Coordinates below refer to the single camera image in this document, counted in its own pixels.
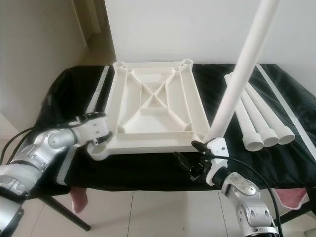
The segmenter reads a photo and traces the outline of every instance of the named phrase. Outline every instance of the table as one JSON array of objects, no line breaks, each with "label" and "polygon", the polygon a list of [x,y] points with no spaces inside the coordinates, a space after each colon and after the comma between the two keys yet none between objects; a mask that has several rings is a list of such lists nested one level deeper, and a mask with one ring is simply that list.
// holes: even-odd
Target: table
[{"label": "table", "polygon": [[[285,98],[295,116],[316,144],[316,98],[305,90],[291,76],[274,64],[261,65]],[[225,91],[224,75],[231,72],[234,65],[206,64],[194,65],[193,74],[200,97],[211,124],[219,102]],[[85,113],[87,105],[103,71],[103,66],[78,66],[66,69],[49,89],[35,124],[34,131],[27,141],[41,131],[58,123],[65,123]],[[109,68],[105,82],[95,107],[103,111],[111,87],[114,70]],[[309,188],[309,193],[316,185],[316,161],[302,140],[298,130],[289,119],[281,103],[277,100],[262,74],[255,69],[250,83],[296,135],[295,141],[287,145],[276,145],[252,153],[242,143],[242,133],[236,116],[233,117],[225,134],[230,157],[239,159],[256,169],[273,188]],[[186,154],[196,158],[197,153]],[[49,200],[52,195],[61,195],[69,191],[70,186],[95,188],[107,191],[156,190],[190,191],[214,190],[214,186],[193,182],[179,167],[172,154],[130,154],[114,155],[102,161],[92,160],[85,147],[77,149],[64,179],[66,186],[56,183],[56,176],[66,153],[60,154],[47,169],[32,192],[32,198]],[[244,166],[228,161],[228,168],[237,171],[253,181],[260,189],[265,184]],[[307,209],[315,209],[310,202]]]}]

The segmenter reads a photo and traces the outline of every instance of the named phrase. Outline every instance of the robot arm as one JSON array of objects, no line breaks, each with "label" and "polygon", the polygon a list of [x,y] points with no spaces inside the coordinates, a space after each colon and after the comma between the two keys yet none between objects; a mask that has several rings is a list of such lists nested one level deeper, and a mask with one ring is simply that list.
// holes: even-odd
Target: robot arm
[{"label": "robot arm", "polygon": [[260,199],[258,187],[236,172],[227,169],[228,157],[224,138],[216,138],[207,145],[193,141],[192,145],[203,156],[195,162],[189,162],[180,153],[175,153],[180,165],[192,180],[205,181],[216,185],[233,204],[237,220],[245,237],[278,237],[277,228],[265,203]]},{"label": "robot arm", "polygon": [[94,145],[110,135],[105,114],[90,113],[67,128],[39,134],[8,165],[0,166],[0,236],[11,236],[23,216],[22,203],[57,154],[70,146]]}]

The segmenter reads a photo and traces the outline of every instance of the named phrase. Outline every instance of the white plastic frame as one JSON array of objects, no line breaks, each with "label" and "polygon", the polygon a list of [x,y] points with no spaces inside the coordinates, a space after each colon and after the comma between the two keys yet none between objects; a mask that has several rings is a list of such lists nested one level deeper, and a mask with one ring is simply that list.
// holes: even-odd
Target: white plastic frame
[{"label": "white plastic frame", "polygon": [[105,108],[112,138],[89,145],[95,160],[113,154],[193,152],[210,129],[192,74],[193,61],[115,62]]}]

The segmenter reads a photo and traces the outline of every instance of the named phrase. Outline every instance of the floor tile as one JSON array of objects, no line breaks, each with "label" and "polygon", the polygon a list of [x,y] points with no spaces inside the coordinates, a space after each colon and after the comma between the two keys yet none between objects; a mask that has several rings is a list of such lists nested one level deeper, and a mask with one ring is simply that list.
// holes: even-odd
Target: floor tile
[{"label": "floor tile", "polygon": [[128,237],[226,237],[216,191],[135,191]]},{"label": "floor tile", "polygon": [[[89,204],[79,217],[91,225],[89,232],[45,205],[32,237],[126,237],[132,192],[88,190],[88,198]],[[58,196],[56,199],[67,208],[72,208],[68,195]]]},{"label": "floor tile", "polygon": [[228,237],[242,237],[233,205],[220,191],[218,191],[218,193],[223,209]]},{"label": "floor tile", "polygon": [[24,215],[12,237],[30,237],[43,206],[44,203],[38,199],[26,201],[23,204]]},{"label": "floor tile", "polygon": [[316,220],[306,214],[282,225],[284,237],[305,237],[304,232],[314,228]]}]

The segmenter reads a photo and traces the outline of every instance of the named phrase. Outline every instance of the white stripe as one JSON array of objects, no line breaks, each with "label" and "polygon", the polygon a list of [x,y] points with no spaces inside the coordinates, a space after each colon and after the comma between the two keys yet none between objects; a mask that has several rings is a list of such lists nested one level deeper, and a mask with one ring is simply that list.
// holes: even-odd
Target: white stripe
[{"label": "white stripe", "polygon": [[274,85],[274,83],[272,82],[272,80],[270,79],[268,74],[263,70],[261,65],[257,64],[257,68],[258,68],[259,72],[261,72],[263,78],[266,80],[268,85],[270,86],[271,90],[276,95],[277,99],[279,100],[279,102],[281,103],[283,108],[285,109],[287,115],[290,117],[292,123],[295,125],[298,133],[301,135],[301,137],[303,139],[303,142],[305,143],[305,145],[307,146],[308,150],[310,151],[310,153],[312,154],[312,156],[316,160],[316,147],[312,143],[310,137],[307,135],[305,129],[303,128],[303,126],[301,125],[301,123],[299,122],[299,120],[297,119],[297,117],[295,116],[295,114],[293,113],[293,111],[291,110],[291,108],[289,107],[288,103],[283,98],[283,96],[281,95],[281,93],[279,92],[277,87]]},{"label": "white stripe", "polygon": [[[98,98],[100,96],[100,92],[101,92],[101,89],[102,89],[105,77],[107,76],[109,67],[110,66],[105,66],[104,67],[102,75],[101,75],[101,77],[99,79],[99,83],[97,85],[97,88],[94,91],[94,94],[93,94],[91,100],[90,100],[90,103],[88,105],[86,113],[93,112],[93,110],[95,108],[95,105],[96,105],[96,103],[98,101]],[[71,163],[73,161],[73,158],[74,158],[74,155],[76,153],[76,150],[77,150],[77,147],[75,147],[75,146],[70,147],[70,149],[68,150],[68,153],[67,153],[67,155],[65,157],[65,160],[64,160],[62,166],[59,169],[59,172],[58,172],[58,175],[57,175],[57,178],[56,178],[56,182],[58,184],[60,184],[60,185],[67,185],[65,183],[66,174],[67,174],[67,172],[69,170],[69,167],[70,167],[70,165],[71,165]]]},{"label": "white stripe", "polygon": [[105,66],[104,70],[103,70],[103,73],[102,73],[102,75],[100,77],[99,83],[97,85],[97,88],[95,89],[95,92],[94,92],[94,94],[93,94],[93,96],[91,98],[91,101],[90,101],[89,105],[88,105],[86,113],[93,112],[93,110],[95,108],[95,105],[97,104],[97,101],[98,101],[98,98],[99,98],[99,95],[100,95],[100,92],[101,92],[101,89],[102,89],[105,77],[107,76],[108,70],[109,70],[109,66]]}]

